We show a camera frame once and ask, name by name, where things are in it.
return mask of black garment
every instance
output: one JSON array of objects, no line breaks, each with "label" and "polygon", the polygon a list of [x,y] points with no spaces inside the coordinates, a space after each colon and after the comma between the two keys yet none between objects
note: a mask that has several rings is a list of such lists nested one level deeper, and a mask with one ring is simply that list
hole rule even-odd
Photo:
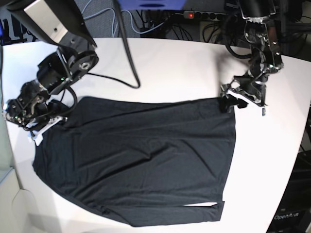
[{"label": "black garment", "polygon": [[[33,166],[67,200],[132,226],[219,221],[234,145],[234,113],[217,99],[84,98],[44,134]],[[218,204],[187,206],[204,202]]]}]

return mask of blue device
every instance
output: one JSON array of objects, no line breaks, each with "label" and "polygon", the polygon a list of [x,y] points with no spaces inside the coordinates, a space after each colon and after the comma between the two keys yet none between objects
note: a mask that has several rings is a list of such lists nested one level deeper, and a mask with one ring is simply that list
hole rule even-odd
[{"label": "blue device", "polygon": [[125,10],[181,10],[186,0],[118,0]]}]

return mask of red switch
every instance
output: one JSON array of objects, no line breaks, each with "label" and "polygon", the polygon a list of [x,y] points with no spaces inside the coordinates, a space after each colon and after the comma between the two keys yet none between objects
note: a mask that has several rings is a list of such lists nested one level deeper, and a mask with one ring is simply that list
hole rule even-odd
[{"label": "red switch", "polygon": [[193,12],[189,12],[188,16],[189,16],[189,18],[194,18]]}]

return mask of white table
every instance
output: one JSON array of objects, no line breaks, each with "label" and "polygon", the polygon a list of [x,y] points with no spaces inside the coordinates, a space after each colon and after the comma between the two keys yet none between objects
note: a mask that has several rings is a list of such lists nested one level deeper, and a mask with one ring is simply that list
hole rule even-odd
[{"label": "white table", "polygon": [[[92,70],[135,84],[120,39],[97,39],[100,61]],[[133,102],[177,102],[218,96],[219,83],[244,74],[247,67],[222,45],[129,39],[142,87],[91,76],[72,87],[78,99],[95,96]],[[4,99],[16,98],[23,83],[36,77],[37,65],[55,47],[28,43],[4,48]],[[224,191],[221,221],[132,228],[94,214],[55,194],[35,175],[35,144],[27,132],[7,123],[22,188],[32,192],[33,224],[53,233],[82,232],[249,232],[265,233],[282,198],[302,139],[311,100],[311,63],[284,57],[285,68],[270,76],[267,115],[257,107],[236,109],[237,140]],[[72,98],[66,94],[66,104]]]}]

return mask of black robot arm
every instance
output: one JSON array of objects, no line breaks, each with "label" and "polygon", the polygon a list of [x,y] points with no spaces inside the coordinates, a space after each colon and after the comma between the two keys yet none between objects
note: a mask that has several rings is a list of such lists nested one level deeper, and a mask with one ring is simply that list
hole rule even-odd
[{"label": "black robot arm", "polygon": [[[243,76],[234,76],[230,84],[222,86],[223,111],[237,105],[243,108],[250,104],[256,104],[262,108],[265,114],[266,82],[269,75],[280,72],[283,68],[281,50],[277,43],[274,20],[275,7],[272,0],[239,0],[241,11],[231,14],[230,17],[241,15],[246,20],[244,35],[252,53],[237,55],[229,45],[228,50],[237,58],[250,58],[249,69]],[[237,82],[240,86],[233,88]]]},{"label": "black robot arm", "polygon": [[38,65],[37,78],[25,83],[18,98],[3,107],[8,121],[29,129],[30,122],[44,125],[68,113],[59,103],[46,102],[51,95],[71,90],[69,86],[97,64],[96,43],[74,0],[2,0],[0,5],[4,4],[37,38],[58,46]]}]

